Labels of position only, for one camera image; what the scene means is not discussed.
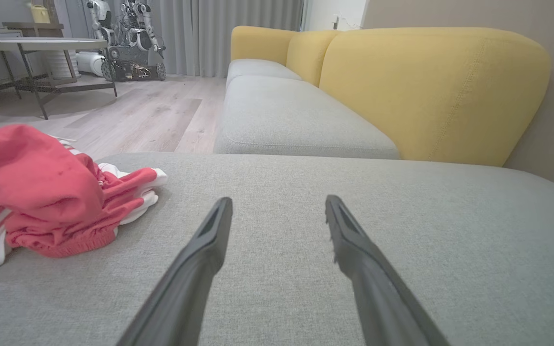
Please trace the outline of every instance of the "sofa seam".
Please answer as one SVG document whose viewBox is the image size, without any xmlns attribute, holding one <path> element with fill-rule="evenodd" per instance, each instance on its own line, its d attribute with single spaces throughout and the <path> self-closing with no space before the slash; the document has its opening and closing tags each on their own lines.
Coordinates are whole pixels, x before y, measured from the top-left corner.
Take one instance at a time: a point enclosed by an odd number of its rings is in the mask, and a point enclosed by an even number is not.
<svg viewBox="0 0 554 346">
<path fill-rule="evenodd" d="M 230 79 L 230 83 L 232 83 L 232 81 L 234 81 L 235 79 L 237 79 L 238 77 L 247 77 L 247 76 L 259 76 L 259 77 L 274 77 L 274 78 L 281 78 L 281 79 L 292 79 L 292 81 L 302 81 L 302 82 L 305 82 L 301 76 L 299 76 L 298 73 L 294 72 L 293 70 L 290 70 L 290 72 L 296 74 L 300 79 L 295 79 L 295 78 L 292 78 L 292 77 L 281 77 L 281 76 L 265 76 L 264 74 L 237 74 L 236 76 L 232 76 L 231 79 Z"/>
<path fill-rule="evenodd" d="M 440 135 L 438 136 L 437 140 L 435 141 L 435 144 L 433 145 L 433 149 L 431 149 L 431 152 L 428 155 L 427 160 L 432 161 L 433 156 L 437 153 L 441 142 L 446 137 L 446 133 L 448 132 L 448 128 L 450 127 L 451 123 L 454 120 L 454 117 L 456 113 L 459 111 L 459 108 L 461 107 L 461 102 L 463 101 L 463 96 L 465 91 L 468 89 L 468 87 L 471 85 L 471 81 L 473 80 L 474 72 L 478 70 L 478 66 L 480 65 L 481 57 L 484 53 L 484 50 L 486 49 L 486 43 L 487 39 L 484 39 L 482 42 L 482 45 L 477 52 L 473 63 L 471 64 L 471 68 L 469 73 L 467 74 L 466 80 L 463 82 L 463 85 L 461 86 L 461 89 L 459 90 L 459 94 L 457 95 L 457 98 L 455 100 L 454 105 L 452 106 L 450 113 L 448 114 L 448 118 L 446 118 L 446 121 L 444 121 L 444 124 L 441 127 Z"/>
<path fill-rule="evenodd" d="M 296 148 L 318 148 L 318 149 L 359 149 L 359 150 L 369 150 L 369 151 L 383 151 L 382 149 L 372 149 L 372 148 L 359 148 L 359 147 L 328 147 L 328 146 L 319 146 L 319 145 L 295 145 L 295 144 L 254 144 L 246 142 L 238 142 L 228 137 L 225 132 L 222 133 L 224 137 L 233 144 L 246 145 L 248 147 L 276 147 L 276 148 L 286 148 L 286 147 L 296 147 Z"/>
<path fill-rule="evenodd" d="M 447 35 L 441 35 L 441 34 L 422 34 L 422 33 L 417 33 L 417 34 L 411 34 L 411 33 L 394 33 L 394 34 L 390 34 L 389 36 L 401 36 L 401 37 L 446 37 Z M 449 35 L 450 37 L 468 37 L 468 38 L 478 38 L 478 39 L 482 39 L 484 40 L 485 42 L 486 41 L 494 41 L 494 42 L 510 42 L 510 43 L 515 43 L 515 44 L 522 44 L 523 46 L 528 46 L 528 47 L 535 47 L 535 48 L 541 48 L 542 50 L 546 51 L 546 48 L 544 48 L 541 44 L 539 44 L 538 42 L 536 41 L 533 41 L 532 39 L 530 39 L 529 37 L 525 37 L 527 40 L 529 40 L 530 42 L 524 42 L 522 40 L 517 40 L 517 39 L 512 39 L 512 38 L 508 38 L 508 39 L 505 39 L 505 38 L 498 38 L 498 37 L 482 37 L 482 36 L 479 36 L 479 35 Z"/>
<path fill-rule="evenodd" d="M 324 60 L 326 59 L 326 52 L 328 52 L 328 49 L 330 48 L 330 44 L 332 44 L 332 41 L 334 41 L 335 37 L 338 37 L 338 36 L 339 34 L 337 33 L 336 35 L 330 38 L 330 42 L 328 42 L 328 44 L 326 45 L 326 49 L 322 53 L 322 63 L 320 64 L 320 67 L 319 67 L 319 76 L 317 76 L 317 85 L 314 84 L 316 88 L 319 88 L 319 83 L 322 80 L 322 71 L 324 70 Z"/>
</svg>

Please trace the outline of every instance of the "beige wall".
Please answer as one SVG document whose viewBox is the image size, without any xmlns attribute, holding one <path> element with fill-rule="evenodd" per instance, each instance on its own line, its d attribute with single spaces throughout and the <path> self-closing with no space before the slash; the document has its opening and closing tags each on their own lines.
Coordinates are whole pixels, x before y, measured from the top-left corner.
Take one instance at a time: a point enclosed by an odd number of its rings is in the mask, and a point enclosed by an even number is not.
<svg viewBox="0 0 554 346">
<path fill-rule="evenodd" d="M 338 30 L 360 29 L 367 0 L 305 0 L 303 30 L 332 30 L 339 16 Z"/>
<path fill-rule="evenodd" d="M 484 26 L 520 33 L 553 60 L 547 95 L 505 167 L 554 181 L 554 0 L 369 0 L 363 27 Z"/>
</svg>

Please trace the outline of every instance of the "sofa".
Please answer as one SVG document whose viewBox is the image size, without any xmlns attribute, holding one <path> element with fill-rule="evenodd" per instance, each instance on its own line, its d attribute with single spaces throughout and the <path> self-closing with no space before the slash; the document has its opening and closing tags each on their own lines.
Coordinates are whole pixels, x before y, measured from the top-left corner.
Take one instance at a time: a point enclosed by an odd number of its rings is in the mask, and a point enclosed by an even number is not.
<svg viewBox="0 0 554 346">
<path fill-rule="evenodd" d="M 548 86 L 536 42 L 488 28 L 238 26 L 215 153 L 502 166 Z"/>
<path fill-rule="evenodd" d="M 248 78 L 232 79 L 227 98 Z M 554 183 L 491 165 L 409 160 L 390 138 L 405 158 L 394 160 L 374 133 L 369 151 L 315 151 L 326 155 L 103 158 L 124 171 L 160 167 L 169 182 L 106 247 L 63 259 L 14 250 L 0 266 L 0 345 L 116 344 L 220 197 L 233 199 L 234 212 L 199 344 L 363 345 L 352 284 L 333 263 L 329 194 L 451 344 L 554 345 Z M 392 156 L 327 157 L 354 154 Z"/>
</svg>

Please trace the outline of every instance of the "white cylinder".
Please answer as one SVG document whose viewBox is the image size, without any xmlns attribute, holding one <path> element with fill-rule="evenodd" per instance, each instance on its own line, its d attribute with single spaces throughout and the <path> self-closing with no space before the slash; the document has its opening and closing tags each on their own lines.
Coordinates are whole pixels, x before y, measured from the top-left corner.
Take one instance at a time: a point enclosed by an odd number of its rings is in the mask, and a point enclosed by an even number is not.
<svg viewBox="0 0 554 346">
<path fill-rule="evenodd" d="M 104 77 L 101 73 L 101 63 L 103 55 L 95 52 L 79 52 L 76 53 L 76 61 L 78 61 L 78 70 L 81 72 L 91 72 L 98 77 Z"/>
<path fill-rule="evenodd" d="M 74 50 L 68 50 L 70 54 L 70 61 L 74 66 L 74 74 L 76 78 L 80 77 L 78 73 L 78 66 L 76 64 L 76 52 Z M 68 61 L 65 59 L 65 55 L 62 50 L 49 50 L 44 52 L 46 54 L 46 62 L 50 66 L 53 79 L 66 79 L 71 78 L 70 68 L 68 67 Z"/>
</svg>

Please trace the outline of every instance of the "robot wheel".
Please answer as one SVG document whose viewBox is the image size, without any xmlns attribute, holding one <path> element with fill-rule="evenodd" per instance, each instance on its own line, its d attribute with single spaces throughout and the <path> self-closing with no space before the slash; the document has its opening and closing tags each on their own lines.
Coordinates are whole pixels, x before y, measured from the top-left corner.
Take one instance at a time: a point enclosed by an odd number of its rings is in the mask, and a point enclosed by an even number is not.
<svg viewBox="0 0 554 346">
<path fill-rule="evenodd" d="M 158 64 L 158 79 L 160 81 L 165 80 L 165 66 L 163 63 Z"/>
<path fill-rule="evenodd" d="M 106 78 L 106 81 L 113 81 L 113 69 L 110 68 L 110 63 L 106 59 L 101 62 L 101 74 Z"/>
</svg>

